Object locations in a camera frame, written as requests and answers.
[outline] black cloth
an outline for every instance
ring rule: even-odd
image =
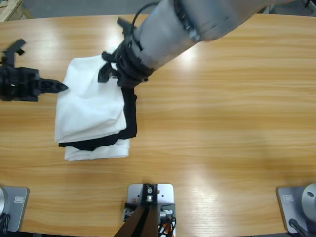
[[[107,137],[91,139],[79,142],[59,143],[60,147],[73,146],[80,150],[94,151],[97,147],[114,145],[118,139],[130,139],[136,137],[137,122],[136,122],[136,99],[134,89],[122,88],[124,97],[124,114],[126,119],[126,129],[118,134],[113,134]]]

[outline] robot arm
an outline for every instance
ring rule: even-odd
[[[232,31],[260,9],[291,0],[162,0],[136,29],[125,25],[125,40],[106,61],[99,82],[112,74],[118,85],[135,87],[151,73],[200,41],[216,40]]]

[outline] table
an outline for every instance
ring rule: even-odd
[[[17,66],[62,81],[72,58],[119,45],[117,17],[1,23],[0,48],[23,38]],[[155,72],[128,158],[64,161],[56,95],[0,102],[0,182],[30,189],[22,231],[112,237],[127,186],[151,182],[173,184],[180,237],[285,232],[276,188],[316,182],[315,23],[256,15]]]

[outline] floor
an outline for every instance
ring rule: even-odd
[[[154,0],[23,0],[34,18],[86,15],[135,14]],[[304,8],[306,0],[296,0],[271,10],[272,14],[310,16],[313,8]]]

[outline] white cloth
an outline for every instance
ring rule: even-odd
[[[65,160],[90,160],[103,158],[123,158],[129,154],[130,139],[118,140],[114,145],[98,147],[94,151],[83,151],[75,147],[66,147]]]
[[[98,73],[105,64],[101,55],[73,59],[63,83],[68,90],[58,94],[55,141],[77,142],[101,138],[126,129],[124,98],[117,79],[98,83]],[[94,151],[66,147],[66,160],[128,156],[129,140]]]

